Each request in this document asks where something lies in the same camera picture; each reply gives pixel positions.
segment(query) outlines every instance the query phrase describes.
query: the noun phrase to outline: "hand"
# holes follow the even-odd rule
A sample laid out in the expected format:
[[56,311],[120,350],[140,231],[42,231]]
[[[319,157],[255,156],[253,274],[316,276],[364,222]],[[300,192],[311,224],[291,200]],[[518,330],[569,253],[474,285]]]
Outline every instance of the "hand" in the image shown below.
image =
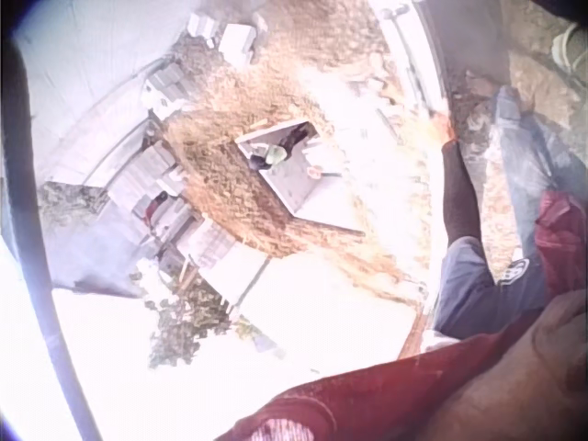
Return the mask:
[[442,113],[435,113],[431,118],[407,112],[402,122],[401,137],[413,147],[440,150],[456,139],[456,133],[447,109]]
[[587,399],[586,291],[556,297],[529,331],[531,343],[558,387],[569,398]]

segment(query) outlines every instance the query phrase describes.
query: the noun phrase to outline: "white logo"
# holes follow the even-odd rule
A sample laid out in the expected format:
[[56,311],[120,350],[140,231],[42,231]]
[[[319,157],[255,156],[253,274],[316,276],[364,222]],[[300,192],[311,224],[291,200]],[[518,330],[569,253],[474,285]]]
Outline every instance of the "white logo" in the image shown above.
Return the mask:
[[498,283],[500,285],[512,285],[516,280],[523,276],[527,268],[529,268],[529,259],[513,262],[508,268],[506,268],[503,277]]

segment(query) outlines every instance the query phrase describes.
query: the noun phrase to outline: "grey pants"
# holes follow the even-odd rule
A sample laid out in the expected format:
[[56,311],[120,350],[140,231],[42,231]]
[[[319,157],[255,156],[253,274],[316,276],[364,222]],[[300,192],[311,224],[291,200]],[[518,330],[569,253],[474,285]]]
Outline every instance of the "grey pants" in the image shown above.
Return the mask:
[[494,101],[492,142],[498,142],[523,255],[533,254],[535,222],[546,189],[564,191],[588,203],[584,163],[556,133],[533,115],[522,115],[519,95],[504,86]]

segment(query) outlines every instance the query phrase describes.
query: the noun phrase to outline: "construction worker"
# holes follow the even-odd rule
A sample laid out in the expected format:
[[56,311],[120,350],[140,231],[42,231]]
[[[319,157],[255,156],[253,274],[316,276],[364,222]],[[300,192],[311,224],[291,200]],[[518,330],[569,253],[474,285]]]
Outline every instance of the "construction worker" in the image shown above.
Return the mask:
[[218,440],[588,439],[587,175],[519,105],[508,87],[493,98],[524,253],[497,283],[449,118],[420,122],[443,153],[449,244],[434,329],[451,344],[288,390]]
[[249,157],[249,168],[255,171],[269,170],[270,168],[287,161],[292,156],[292,151],[300,142],[309,137],[308,123],[300,124],[291,130],[277,145],[256,144],[255,153]]

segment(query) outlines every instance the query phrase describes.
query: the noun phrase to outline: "wall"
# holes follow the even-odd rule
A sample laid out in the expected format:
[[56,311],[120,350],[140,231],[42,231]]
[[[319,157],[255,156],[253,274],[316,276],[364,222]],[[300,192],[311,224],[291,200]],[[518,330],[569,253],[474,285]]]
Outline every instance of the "wall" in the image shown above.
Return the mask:
[[30,10],[15,38],[28,73],[39,184],[81,184],[88,164],[146,118],[143,69],[166,54],[198,5],[44,0]]

